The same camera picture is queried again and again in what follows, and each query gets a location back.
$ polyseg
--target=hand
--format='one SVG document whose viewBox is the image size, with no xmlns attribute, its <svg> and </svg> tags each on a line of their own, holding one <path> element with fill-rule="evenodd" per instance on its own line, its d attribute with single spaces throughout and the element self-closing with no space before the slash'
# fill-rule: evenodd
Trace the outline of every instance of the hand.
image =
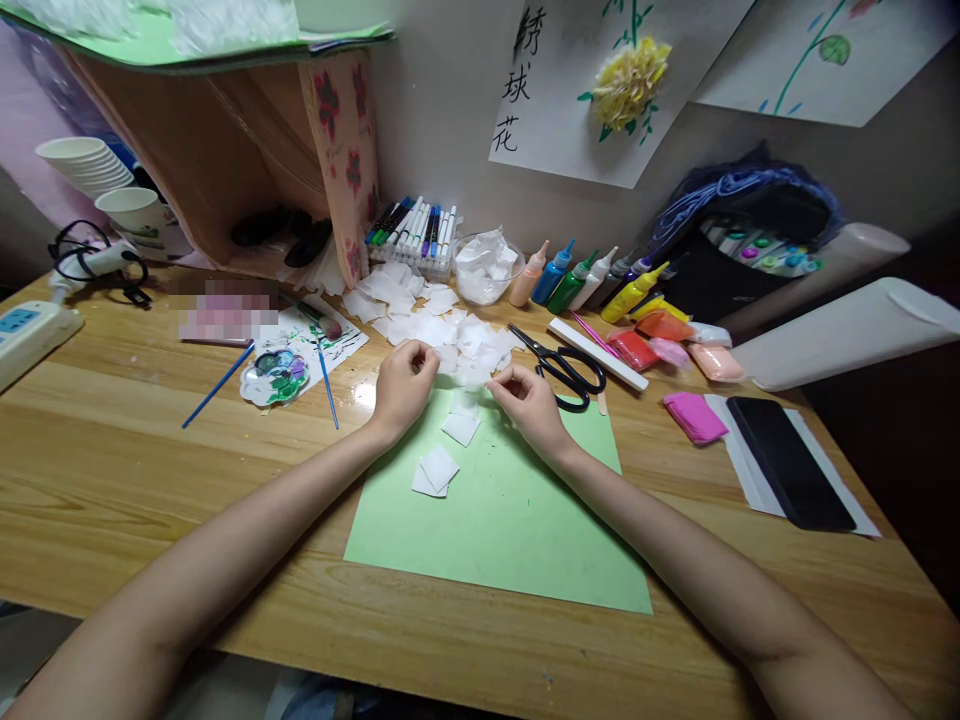
<svg viewBox="0 0 960 720">
<path fill-rule="evenodd" d="M 493 399 L 510 416 L 524 439 L 544 460 L 578 447 L 560 420 L 550 383 L 522 365 L 507 365 L 487 383 Z"/>
<path fill-rule="evenodd" d="M 404 340 L 380 363 L 370 422 L 384 437 L 396 442 L 420 417 L 439 369 L 437 353 L 420 340 Z"/>
</svg>

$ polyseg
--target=black scissors handle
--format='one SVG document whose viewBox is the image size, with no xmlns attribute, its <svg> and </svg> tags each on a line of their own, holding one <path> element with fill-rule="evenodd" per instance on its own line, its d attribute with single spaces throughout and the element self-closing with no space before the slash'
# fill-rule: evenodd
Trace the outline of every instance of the black scissors handle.
<svg viewBox="0 0 960 720">
<path fill-rule="evenodd" d="M 579 360 L 588 368 L 590 368 L 594 374 L 597 376 L 597 384 L 587 382 L 580 373 L 578 373 L 570 363 L 568 363 L 563 356 L 566 355 L 569 358 Z M 555 368 L 550 364 L 550 360 L 553 360 L 560 368 Z M 557 380 L 566 385 L 570 390 L 572 390 L 579 398 L 580 403 L 574 404 L 564 400 L 561 397 L 557 397 L 557 405 L 560 406 L 563 410 L 574 413 L 586 412 L 587 408 L 590 407 L 590 394 L 598 394 L 603 392 L 603 389 L 607 386 L 607 376 L 603 372 L 603 368 L 597 363 L 592 357 L 586 353 L 580 352 L 579 350 L 560 346 L 556 351 L 548 350 L 540 356 L 540 363 L 537 365 L 537 374 L 540 377 L 544 377 L 543 371 L 547 370 L 551 375 L 553 375 Z"/>
</svg>

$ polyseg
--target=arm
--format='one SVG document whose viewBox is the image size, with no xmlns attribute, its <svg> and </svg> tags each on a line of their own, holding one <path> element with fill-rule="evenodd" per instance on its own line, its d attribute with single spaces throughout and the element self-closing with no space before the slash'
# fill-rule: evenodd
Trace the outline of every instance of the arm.
<svg viewBox="0 0 960 720">
<path fill-rule="evenodd" d="M 839 637 L 760 568 L 577 445 L 546 380 L 511 365 L 488 388 L 537 454 L 744 663 L 778 717 L 910 717 Z"/>
<path fill-rule="evenodd" d="M 356 432 L 198 527 L 70 636 L 7 717 L 158 713 L 187 656 L 317 517 L 420 416 L 440 361 L 419 341 L 384 360 L 377 405 Z"/>
</svg>

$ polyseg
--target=peach paint bottle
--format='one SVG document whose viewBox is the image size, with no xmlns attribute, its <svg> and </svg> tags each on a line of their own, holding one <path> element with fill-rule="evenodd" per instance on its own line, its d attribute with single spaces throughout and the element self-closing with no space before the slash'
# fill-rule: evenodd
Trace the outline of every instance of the peach paint bottle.
<svg viewBox="0 0 960 720">
<path fill-rule="evenodd" d="M 544 240 L 543 247 L 530 256 L 530 261 L 520 273 L 520 277 L 513 281 L 513 288 L 510 290 L 510 304 L 514 307 L 523 307 L 530 301 L 530 294 L 536 287 L 537 281 L 543 275 L 543 266 L 547 263 L 547 246 L 549 240 Z"/>
</svg>

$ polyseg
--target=pink straw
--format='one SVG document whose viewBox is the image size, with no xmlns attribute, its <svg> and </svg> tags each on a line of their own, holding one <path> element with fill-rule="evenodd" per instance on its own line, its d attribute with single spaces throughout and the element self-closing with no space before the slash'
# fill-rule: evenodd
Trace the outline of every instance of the pink straw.
<svg viewBox="0 0 960 720">
<path fill-rule="evenodd" d="M 570 311 L 570 314 L 573 315 L 573 319 L 574 319 L 574 320 L 576 320 L 578 323 L 580 323 L 580 327 L 582 327 L 584 330 L 587 331 L 587 335 L 589 335 L 590 337 L 592 337 L 592 338 L 593 338 L 593 341 L 594 341 L 595 343 L 597 343 L 597 345 L 599 345 L 599 346 L 602 347 L 604 350 L 606 350 L 608 353 L 610 353 L 611 355 L 613 355 L 617 360 L 622 360 L 622 359 L 623 359 L 623 358 L 620 357 L 620 353 L 617 352 L 617 349 L 616 349 L 615 347 L 612 347 L 612 346 L 610 346 L 610 345 L 607 345 L 607 343 L 606 343 L 599 335 L 597 335 L 597 333 L 594 331 L 594 329 L 593 329 L 592 327 L 590 327 L 589 325 L 587 325 L 579 315 L 577 315 L 575 312 L 573 312 L 573 310 Z"/>
</svg>

